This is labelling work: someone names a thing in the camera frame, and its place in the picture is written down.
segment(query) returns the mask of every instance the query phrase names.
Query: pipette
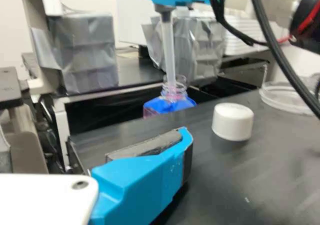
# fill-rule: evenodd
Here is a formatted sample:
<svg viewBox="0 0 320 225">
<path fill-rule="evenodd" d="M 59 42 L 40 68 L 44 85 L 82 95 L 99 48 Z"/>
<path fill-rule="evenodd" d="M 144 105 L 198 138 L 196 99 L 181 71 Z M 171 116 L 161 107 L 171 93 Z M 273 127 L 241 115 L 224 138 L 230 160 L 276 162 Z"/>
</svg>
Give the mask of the pipette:
<svg viewBox="0 0 320 225">
<path fill-rule="evenodd" d="M 162 41 L 164 51 L 165 70 L 169 92 L 174 94 L 177 87 L 174 29 L 171 11 L 163 11 L 161 14 Z"/>
</svg>

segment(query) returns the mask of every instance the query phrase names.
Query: clear plastic dish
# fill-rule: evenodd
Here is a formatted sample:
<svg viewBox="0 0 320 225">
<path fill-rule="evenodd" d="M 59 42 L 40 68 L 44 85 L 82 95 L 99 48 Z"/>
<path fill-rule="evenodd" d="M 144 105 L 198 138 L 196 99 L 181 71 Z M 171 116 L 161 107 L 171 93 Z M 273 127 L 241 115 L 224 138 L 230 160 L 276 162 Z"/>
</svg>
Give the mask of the clear plastic dish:
<svg viewBox="0 0 320 225">
<path fill-rule="evenodd" d="M 314 94 L 315 79 L 313 77 L 301 77 L 301 80 Z M 289 82 L 265 82 L 259 93 L 262 101 L 273 108 L 294 114 L 314 115 Z"/>
</svg>

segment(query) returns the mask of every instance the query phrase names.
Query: blue liquid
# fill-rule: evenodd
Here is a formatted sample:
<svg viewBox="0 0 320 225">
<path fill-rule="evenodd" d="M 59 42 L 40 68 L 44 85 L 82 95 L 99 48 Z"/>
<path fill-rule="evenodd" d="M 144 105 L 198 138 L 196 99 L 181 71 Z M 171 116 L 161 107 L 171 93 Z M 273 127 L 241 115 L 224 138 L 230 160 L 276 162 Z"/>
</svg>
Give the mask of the blue liquid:
<svg viewBox="0 0 320 225">
<path fill-rule="evenodd" d="M 196 105 L 196 102 L 189 97 L 171 102 L 159 96 L 150 101 L 147 101 L 143 105 L 143 117 L 148 118 L 157 114 L 172 113 L 184 109 L 193 108 Z"/>
</svg>

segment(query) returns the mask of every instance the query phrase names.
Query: bottle cap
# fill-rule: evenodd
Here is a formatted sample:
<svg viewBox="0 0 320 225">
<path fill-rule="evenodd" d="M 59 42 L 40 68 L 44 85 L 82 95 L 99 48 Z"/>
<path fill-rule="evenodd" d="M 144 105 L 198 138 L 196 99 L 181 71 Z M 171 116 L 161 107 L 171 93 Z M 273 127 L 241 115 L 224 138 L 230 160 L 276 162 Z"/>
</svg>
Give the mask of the bottle cap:
<svg viewBox="0 0 320 225">
<path fill-rule="evenodd" d="M 237 103 L 220 103 L 215 106 L 212 130 L 229 141 L 245 141 L 251 138 L 254 112 Z"/>
</svg>

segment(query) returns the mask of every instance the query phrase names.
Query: wire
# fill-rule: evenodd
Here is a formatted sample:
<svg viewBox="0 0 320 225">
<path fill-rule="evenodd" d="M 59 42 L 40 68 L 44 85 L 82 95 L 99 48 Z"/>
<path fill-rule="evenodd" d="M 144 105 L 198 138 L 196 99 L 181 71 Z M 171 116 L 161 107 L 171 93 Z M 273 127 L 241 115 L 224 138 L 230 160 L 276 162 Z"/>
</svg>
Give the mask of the wire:
<svg viewBox="0 0 320 225">
<path fill-rule="evenodd" d="M 269 44 L 269 48 L 277 61 L 279 67 L 283 71 L 284 75 L 301 96 L 303 101 L 309 106 L 314 114 L 320 119 L 320 103 L 319 101 L 309 92 L 304 83 L 300 80 L 298 75 L 291 67 L 289 61 L 285 57 L 281 50 L 279 43 L 277 42 L 275 35 L 270 27 L 268 17 L 263 7 L 261 0 L 252 0 L 252 4 L 255 10 L 256 17 L 260 23 L 261 29 Z"/>
<path fill-rule="evenodd" d="M 258 41 L 256 39 L 253 39 L 252 37 L 244 34 L 243 32 L 237 30 L 233 26 L 231 26 L 226 18 L 225 18 L 225 0 L 210 0 L 211 7 L 213 9 L 213 12 L 215 14 L 215 18 L 218 23 L 220 23 L 225 29 L 227 29 L 231 34 L 236 36 L 237 38 L 241 39 L 245 44 L 248 46 L 253 46 L 254 44 L 261 45 L 261 46 L 268 46 L 267 42 L 264 41 Z M 289 41 L 291 38 L 291 35 L 281 38 L 278 42 L 279 43 L 285 43 Z"/>
<path fill-rule="evenodd" d="M 315 90 L 314 90 L 315 98 L 316 98 L 318 101 L 319 101 L 319 93 L 320 93 L 320 78 L 319 78 L 319 81 L 318 81 L 318 83 L 316 84 Z"/>
</svg>

